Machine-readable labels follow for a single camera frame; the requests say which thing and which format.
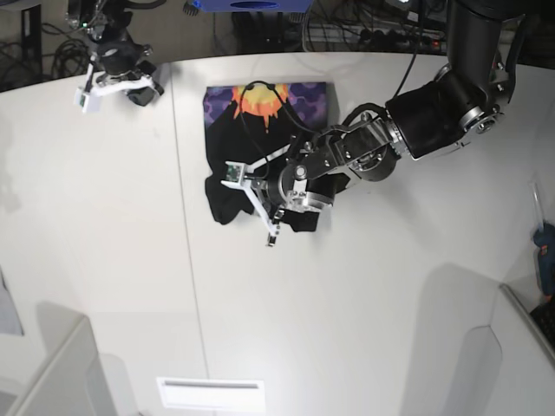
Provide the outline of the black robot arm on image right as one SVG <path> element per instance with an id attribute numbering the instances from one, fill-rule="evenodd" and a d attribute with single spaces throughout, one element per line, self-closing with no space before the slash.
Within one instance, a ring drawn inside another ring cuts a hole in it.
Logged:
<path id="1" fill-rule="evenodd" d="M 338 125 L 299 125 L 279 172 L 246 177 L 244 192 L 269 244 L 287 214 L 331 207 L 340 179 L 379 182 L 403 154 L 421 159 L 490 130 L 512 99 L 519 53 L 539 9 L 537 1 L 450 1 L 447 63 L 432 81 L 382 106 L 364 103 Z"/>

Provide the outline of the black robot arm on image left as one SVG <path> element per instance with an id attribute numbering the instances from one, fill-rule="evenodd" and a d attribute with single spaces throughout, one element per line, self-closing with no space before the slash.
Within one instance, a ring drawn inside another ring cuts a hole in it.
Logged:
<path id="1" fill-rule="evenodd" d="M 163 1 L 69 1 L 66 20 L 71 29 L 86 37 L 86 81 L 75 92 L 75 104 L 84 113 L 97 111 L 101 99 L 124 94 L 144 107 L 164 94 L 155 80 L 157 67 L 147 58 L 152 47 L 133 40 L 128 26 L 135 10 L 154 10 Z"/>

